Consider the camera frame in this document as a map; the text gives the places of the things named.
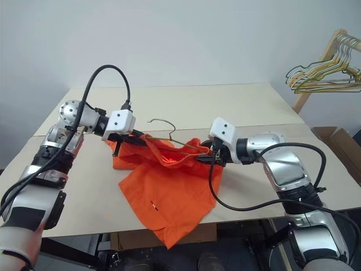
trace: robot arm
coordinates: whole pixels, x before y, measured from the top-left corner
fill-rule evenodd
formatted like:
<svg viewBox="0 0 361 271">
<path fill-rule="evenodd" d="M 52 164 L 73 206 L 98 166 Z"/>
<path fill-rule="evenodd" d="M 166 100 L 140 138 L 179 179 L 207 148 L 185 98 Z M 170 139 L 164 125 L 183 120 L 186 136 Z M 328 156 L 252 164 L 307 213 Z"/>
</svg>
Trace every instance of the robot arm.
<svg viewBox="0 0 361 271">
<path fill-rule="evenodd" d="M 61 105 L 58 123 L 45 136 L 31 165 L 24 169 L 21 180 L 38 171 L 63 146 L 69 137 L 69 128 L 76 118 L 78 106 L 79 101 L 76 100 Z M 43 230 L 56 226 L 64 208 L 66 193 L 62 189 L 83 143 L 83 133 L 94 132 L 103 140 L 110 137 L 121 142 L 120 136 L 131 133 L 134 122 L 135 117 L 128 109 L 113 111 L 108 118 L 104 110 L 85 106 L 80 126 L 65 151 L 26 185 L 2 213 L 5 223 L 0 227 L 0 270 L 28 270 L 34 267 Z"/>
<path fill-rule="evenodd" d="M 266 132 L 248 139 L 238 138 L 232 124 L 217 118 L 209 137 L 212 140 L 215 138 L 221 140 L 229 150 L 226 159 L 230 156 L 233 163 L 250 164 L 252 161 L 262 163 L 280 199 L 299 200 L 318 207 L 324 206 L 311 184 L 305 167 L 290 149 L 275 148 L 261 157 L 258 156 L 265 148 L 284 143 L 282 135 Z M 304 268 L 307 263 L 323 258 L 349 263 L 349 250 L 331 214 L 314 211 L 292 202 L 283 203 L 283 207 L 285 217 L 290 224 L 288 236 L 293 256 L 300 267 Z"/>
</svg>

